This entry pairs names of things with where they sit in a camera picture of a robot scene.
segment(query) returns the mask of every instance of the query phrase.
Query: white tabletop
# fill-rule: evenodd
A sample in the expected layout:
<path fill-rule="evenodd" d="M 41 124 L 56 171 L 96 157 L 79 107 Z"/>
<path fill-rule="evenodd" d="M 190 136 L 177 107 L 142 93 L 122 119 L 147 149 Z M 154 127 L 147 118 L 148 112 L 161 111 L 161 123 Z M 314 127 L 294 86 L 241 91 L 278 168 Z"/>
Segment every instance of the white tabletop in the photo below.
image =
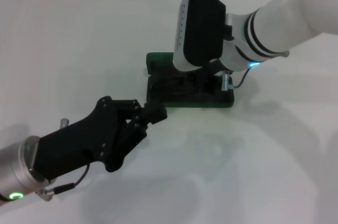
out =
<path fill-rule="evenodd" d="M 244 14 L 269 0 L 221 1 Z M 173 51 L 180 2 L 0 0 L 0 147 L 105 95 L 144 103 L 145 56 Z M 322 35 L 252 69 L 232 108 L 168 109 L 119 171 L 94 163 L 49 203 L 4 205 L 0 223 L 338 223 L 337 43 Z"/>

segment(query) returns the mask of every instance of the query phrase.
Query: black cable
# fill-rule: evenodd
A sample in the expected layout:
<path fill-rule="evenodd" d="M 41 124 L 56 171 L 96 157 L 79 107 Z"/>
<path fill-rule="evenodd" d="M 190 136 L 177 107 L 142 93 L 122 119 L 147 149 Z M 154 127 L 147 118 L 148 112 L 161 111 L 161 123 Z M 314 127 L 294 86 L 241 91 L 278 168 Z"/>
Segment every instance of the black cable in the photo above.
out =
<path fill-rule="evenodd" d="M 76 183 L 68 183 L 68 184 L 61 185 L 61 186 L 57 186 L 57 187 L 53 188 L 54 194 L 57 195 L 57 194 L 60 194 L 60 193 L 62 193 L 62 192 L 65 192 L 65 191 L 72 190 L 72 189 L 74 189 L 76 186 L 78 186 L 79 183 L 81 183 L 82 180 L 83 180 L 83 179 L 85 178 L 85 176 L 87 175 L 87 173 L 88 173 L 88 171 L 89 171 L 89 167 L 90 167 L 90 164 L 87 165 L 86 170 L 84 171 L 83 175 L 80 177 L 80 179 L 79 179 Z"/>
<path fill-rule="evenodd" d="M 250 71 L 250 69 L 251 69 L 251 67 L 248 68 L 248 69 L 245 71 L 245 73 L 244 73 L 244 75 L 243 75 L 243 78 L 242 78 L 241 82 L 240 82 L 237 86 L 233 86 L 232 88 L 239 88 L 240 86 L 242 86 L 242 84 L 243 84 L 243 82 L 244 82 L 244 80 L 245 80 L 245 77 L 247 76 L 247 74 L 248 74 L 248 72 Z"/>

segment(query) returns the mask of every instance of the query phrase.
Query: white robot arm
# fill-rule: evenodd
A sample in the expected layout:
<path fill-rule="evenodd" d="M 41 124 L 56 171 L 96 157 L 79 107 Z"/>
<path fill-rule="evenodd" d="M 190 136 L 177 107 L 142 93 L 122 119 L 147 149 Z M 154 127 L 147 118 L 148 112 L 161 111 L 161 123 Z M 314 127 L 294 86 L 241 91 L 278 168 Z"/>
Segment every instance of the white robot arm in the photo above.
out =
<path fill-rule="evenodd" d="M 203 4 L 210 4 L 213 11 L 201 8 Z M 209 63 L 215 59 L 219 59 L 225 70 L 242 71 L 274 57 L 286 57 L 289 49 L 321 33 L 338 34 L 338 0 L 272 0 L 252 14 L 228 13 L 224 18 L 220 11 L 225 12 L 225 6 L 218 0 L 183 0 L 180 9 L 173 62 L 184 72 L 197 70 L 205 65 L 205 60 Z M 209 22 L 206 17 L 219 21 Z M 226 33 L 222 34 L 226 37 L 220 43 L 215 41 L 220 35 L 216 24 L 223 19 Z M 200 28 L 199 33 L 192 23 L 201 26 L 202 21 L 209 26 Z M 213 39 L 210 42 L 210 33 L 202 32 L 212 30 L 217 34 L 210 36 Z M 201 54 L 207 56 L 203 62 L 194 48 L 210 50 Z"/>

